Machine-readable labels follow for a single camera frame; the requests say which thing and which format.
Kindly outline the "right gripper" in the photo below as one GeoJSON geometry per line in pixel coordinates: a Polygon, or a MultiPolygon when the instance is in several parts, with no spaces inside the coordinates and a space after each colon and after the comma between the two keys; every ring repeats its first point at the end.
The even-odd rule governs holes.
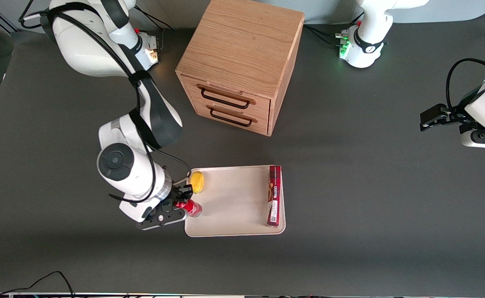
{"type": "Polygon", "coordinates": [[[180,185],[162,200],[153,197],[148,202],[121,202],[120,210],[142,231],[161,228],[188,218],[188,212],[182,208],[193,193],[192,185],[180,185]]]}

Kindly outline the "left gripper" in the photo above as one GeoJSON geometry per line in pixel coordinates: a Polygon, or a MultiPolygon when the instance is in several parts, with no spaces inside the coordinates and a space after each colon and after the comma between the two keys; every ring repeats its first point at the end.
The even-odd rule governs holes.
{"type": "Polygon", "coordinates": [[[463,108],[448,109],[439,103],[420,113],[420,131],[436,126],[460,124],[460,141],[466,147],[485,148],[485,127],[468,115],[463,108]]]}

